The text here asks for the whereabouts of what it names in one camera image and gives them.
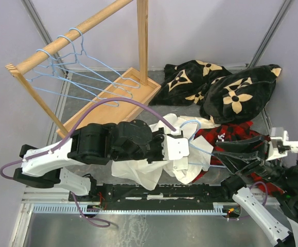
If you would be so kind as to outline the white shirt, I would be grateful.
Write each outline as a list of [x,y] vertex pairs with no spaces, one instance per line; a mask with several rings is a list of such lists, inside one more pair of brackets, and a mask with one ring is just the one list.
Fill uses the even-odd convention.
[[[176,128],[180,127],[186,120],[195,118],[203,119],[204,121],[208,121],[209,124],[213,124],[213,127],[202,127],[202,129],[211,129],[220,126],[205,118],[190,116],[178,117],[174,113],[169,113],[163,116],[163,118]],[[147,190],[155,189],[163,171],[169,176],[176,178],[182,184],[188,184],[202,171],[201,167],[190,165],[188,163],[188,157],[176,161],[153,162],[152,164],[148,164],[146,160],[113,161],[111,173],[112,176],[117,178],[133,180]]]

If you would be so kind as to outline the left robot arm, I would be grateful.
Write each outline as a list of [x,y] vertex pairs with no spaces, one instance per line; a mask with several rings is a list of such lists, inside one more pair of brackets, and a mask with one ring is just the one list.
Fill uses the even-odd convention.
[[152,131],[142,120],[91,123],[77,129],[66,143],[41,149],[22,146],[24,161],[13,180],[34,188],[63,188],[86,200],[98,195],[96,181],[69,170],[71,165],[106,165],[109,161],[162,161],[166,131]]

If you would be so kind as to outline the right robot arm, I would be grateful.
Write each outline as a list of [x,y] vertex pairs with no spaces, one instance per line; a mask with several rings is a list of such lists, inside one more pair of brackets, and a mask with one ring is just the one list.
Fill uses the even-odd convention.
[[[240,141],[217,142],[216,146],[219,150],[213,155],[232,173],[221,183],[221,197],[239,204],[273,246],[298,246],[298,161],[289,168],[273,164],[273,161],[287,156],[288,152],[298,153],[298,141],[290,141],[287,132],[284,132],[283,135],[271,135],[269,140],[260,135]],[[273,196],[292,229],[279,223],[253,196],[242,179],[251,173],[283,191],[274,192]]]

